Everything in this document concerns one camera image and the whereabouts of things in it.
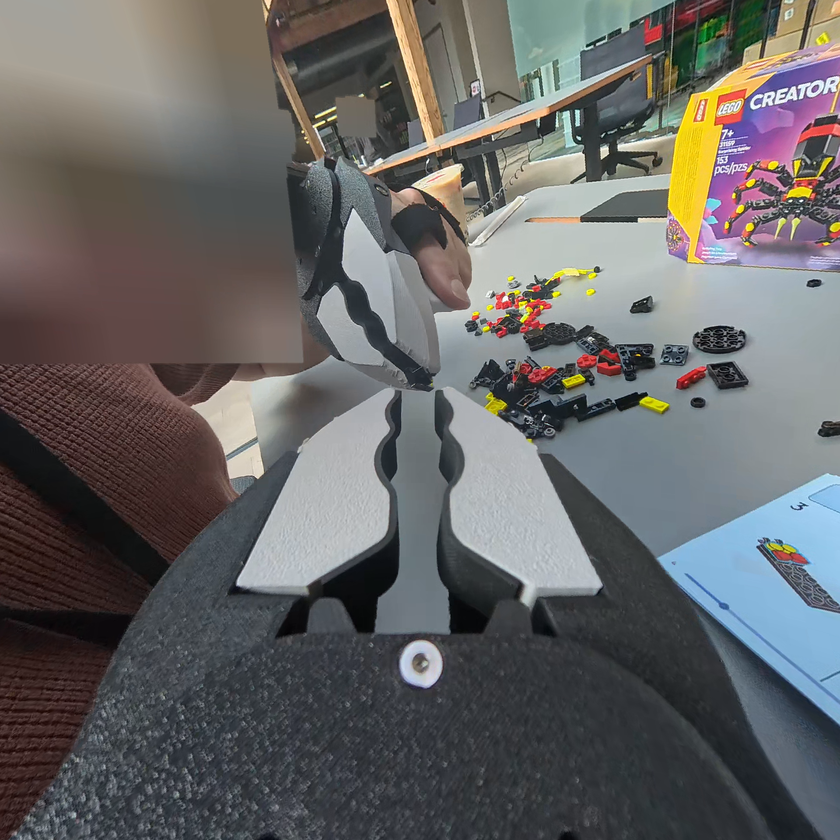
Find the paper wrapped straw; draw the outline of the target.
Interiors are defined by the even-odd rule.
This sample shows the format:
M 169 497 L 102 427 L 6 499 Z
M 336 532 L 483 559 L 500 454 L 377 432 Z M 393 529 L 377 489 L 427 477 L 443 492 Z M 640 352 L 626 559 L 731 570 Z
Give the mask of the paper wrapped straw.
M 510 204 L 491 214 L 488 225 L 470 241 L 470 246 L 473 248 L 483 246 L 507 221 L 511 220 L 528 199 L 528 194 L 519 195 Z

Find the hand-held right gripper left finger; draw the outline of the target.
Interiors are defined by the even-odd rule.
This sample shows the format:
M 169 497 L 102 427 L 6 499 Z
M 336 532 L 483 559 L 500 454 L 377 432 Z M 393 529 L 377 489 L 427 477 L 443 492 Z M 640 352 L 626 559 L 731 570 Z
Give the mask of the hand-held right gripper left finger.
M 402 395 L 385 388 L 302 444 L 236 579 L 244 592 L 313 594 L 394 541 L 389 461 Z

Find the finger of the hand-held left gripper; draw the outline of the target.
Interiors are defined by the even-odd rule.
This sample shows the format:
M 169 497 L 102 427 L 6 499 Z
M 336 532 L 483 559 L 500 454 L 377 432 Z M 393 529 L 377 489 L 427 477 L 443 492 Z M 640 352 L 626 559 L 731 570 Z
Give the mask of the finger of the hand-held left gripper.
M 317 320 L 338 356 L 372 380 L 408 390 L 406 373 L 423 368 L 388 338 L 383 320 L 356 282 L 333 285 L 320 299 Z
M 343 231 L 341 267 L 346 286 L 356 282 L 364 289 L 388 338 L 434 378 L 439 371 L 437 332 L 415 259 L 398 250 L 385 250 L 354 209 Z

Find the black round brick plate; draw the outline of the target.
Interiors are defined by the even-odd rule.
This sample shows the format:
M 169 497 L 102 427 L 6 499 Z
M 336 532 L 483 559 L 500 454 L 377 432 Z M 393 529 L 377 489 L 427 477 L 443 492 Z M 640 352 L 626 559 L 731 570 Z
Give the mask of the black round brick plate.
M 730 325 L 712 325 L 694 333 L 692 345 L 706 354 L 731 354 L 744 349 L 747 333 Z

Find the slanted wooden beam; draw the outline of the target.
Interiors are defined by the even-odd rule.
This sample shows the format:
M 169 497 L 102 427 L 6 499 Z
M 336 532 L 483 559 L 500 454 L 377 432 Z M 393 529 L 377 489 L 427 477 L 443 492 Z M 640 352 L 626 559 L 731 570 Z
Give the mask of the slanted wooden beam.
M 264 7 L 264 17 L 266 19 L 266 32 L 269 39 L 269 50 L 272 65 L 286 95 L 290 108 L 310 146 L 313 159 L 315 161 L 321 161 L 324 157 L 324 147 L 320 135 L 313 127 L 312 121 L 303 105 L 301 96 L 296 88 L 296 85 L 291 77 L 291 72 L 281 52 L 279 32 L 282 29 L 282 26 L 278 12 L 278 4 L 278 2 L 271 1 L 262 2 Z

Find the upright wooden post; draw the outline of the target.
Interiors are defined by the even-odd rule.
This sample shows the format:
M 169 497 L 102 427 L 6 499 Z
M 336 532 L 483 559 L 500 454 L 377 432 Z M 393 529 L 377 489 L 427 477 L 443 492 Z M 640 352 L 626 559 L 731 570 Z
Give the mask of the upright wooden post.
M 424 41 L 413 1 L 387 1 L 425 141 L 433 145 L 445 133 Z

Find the long wood edged office desk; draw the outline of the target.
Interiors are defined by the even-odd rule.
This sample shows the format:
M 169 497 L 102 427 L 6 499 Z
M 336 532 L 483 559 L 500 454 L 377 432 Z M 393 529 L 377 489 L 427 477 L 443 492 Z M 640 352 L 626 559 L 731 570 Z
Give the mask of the long wood edged office desk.
M 598 181 L 602 176 L 602 158 L 597 104 L 613 94 L 625 81 L 647 78 L 646 67 L 654 60 L 652 55 L 632 59 L 595 77 L 579 81 L 566 91 L 521 103 L 490 118 L 445 133 L 433 145 L 420 143 L 364 171 L 368 175 L 383 174 L 406 169 L 414 161 L 423 161 L 428 157 L 436 160 L 447 154 L 460 162 L 481 156 L 486 159 L 490 179 L 490 188 L 485 188 L 483 192 L 484 202 L 487 202 L 497 193 L 504 192 L 495 153 L 508 146 L 525 144 L 548 135 L 554 130 L 551 120 L 554 114 L 576 111 L 581 117 L 584 177 L 588 182 Z

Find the plastic iced drink cup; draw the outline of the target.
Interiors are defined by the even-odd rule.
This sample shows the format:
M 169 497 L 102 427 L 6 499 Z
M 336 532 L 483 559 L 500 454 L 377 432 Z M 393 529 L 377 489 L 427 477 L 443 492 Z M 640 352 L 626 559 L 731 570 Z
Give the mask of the plastic iced drink cup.
M 463 189 L 462 164 L 451 164 L 445 168 L 425 175 L 412 184 L 412 188 L 426 196 L 433 198 L 439 205 L 446 208 L 452 220 L 450 226 L 463 239 L 467 238 L 467 208 Z

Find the pile of toy bricks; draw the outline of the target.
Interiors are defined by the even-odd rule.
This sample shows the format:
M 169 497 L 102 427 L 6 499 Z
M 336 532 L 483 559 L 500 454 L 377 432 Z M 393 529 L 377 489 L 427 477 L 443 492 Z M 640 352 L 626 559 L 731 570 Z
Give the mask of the pile of toy bricks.
M 486 304 L 465 322 L 468 335 L 475 338 L 523 340 L 525 355 L 485 361 L 468 388 L 485 390 L 486 410 L 530 442 L 554 438 L 570 419 L 582 423 L 638 406 L 661 415 L 670 408 L 645 392 L 597 400 L 584 391 L 599 376 L 631 382 L 636 373 L 655 366 L 651 344 L 614 345 L 591 325 L 576 328 L 545 319 L 564 281 L 596 280 L 601 273 L 599 266 L 570 266 L 549 277 L 535 276 L 530 283 L 509 276 L 504 288 L 485 293 Z

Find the open light blue instruction booklet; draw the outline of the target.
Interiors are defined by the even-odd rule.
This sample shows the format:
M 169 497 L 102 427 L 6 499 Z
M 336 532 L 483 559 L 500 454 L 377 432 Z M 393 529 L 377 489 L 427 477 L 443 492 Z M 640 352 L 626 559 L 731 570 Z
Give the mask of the open light blue instruction booklet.
M 658 561 L 696 604 L 839 722 L 838 476 L 820 476 Z

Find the person's left hand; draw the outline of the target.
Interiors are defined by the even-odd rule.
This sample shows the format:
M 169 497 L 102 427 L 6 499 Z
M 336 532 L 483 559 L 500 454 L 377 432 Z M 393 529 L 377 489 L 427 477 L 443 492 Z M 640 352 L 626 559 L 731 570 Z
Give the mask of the person's left hand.
M 391 193 L 392 228 L 415 258 L 429 290 L 446 308 L 470 307 L 471 261 L 458 219 L 415 188 Z

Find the purple toy spider box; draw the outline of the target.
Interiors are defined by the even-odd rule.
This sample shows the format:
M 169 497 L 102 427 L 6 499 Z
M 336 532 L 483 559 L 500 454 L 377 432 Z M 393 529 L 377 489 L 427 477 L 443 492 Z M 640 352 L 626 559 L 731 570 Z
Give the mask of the purple toy spider box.
M 693 94 L 665 241 L 691 264 L 839 269 L 839 48 L 758 59 Z

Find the brown knit sweater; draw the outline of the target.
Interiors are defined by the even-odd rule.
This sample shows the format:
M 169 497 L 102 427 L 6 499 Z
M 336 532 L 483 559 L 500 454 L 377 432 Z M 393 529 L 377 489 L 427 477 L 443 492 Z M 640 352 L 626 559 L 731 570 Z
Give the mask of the brown knit sweater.
M 2 838 L 56 777 L 163 563 L 236 498 L 193 407 L 237 369 L 2 364 Z

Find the black desk mat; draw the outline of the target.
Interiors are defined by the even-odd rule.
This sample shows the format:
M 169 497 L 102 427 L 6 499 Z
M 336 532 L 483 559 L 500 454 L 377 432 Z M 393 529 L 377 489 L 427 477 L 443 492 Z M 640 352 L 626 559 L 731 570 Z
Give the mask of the black desk mat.
M 616 194 L 580 216 L 583 224 L 638 223 L 646 219 L 666 219 L 667 188 Z

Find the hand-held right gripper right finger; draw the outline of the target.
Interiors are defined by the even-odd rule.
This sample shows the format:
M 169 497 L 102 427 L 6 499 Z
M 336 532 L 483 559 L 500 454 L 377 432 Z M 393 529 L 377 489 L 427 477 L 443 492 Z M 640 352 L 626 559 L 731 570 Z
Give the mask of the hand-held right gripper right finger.
M 595 596 L 603 583 L 535 444 L 451 387 L 434 394 L 447 486 L 437 568 L 471 608 Z

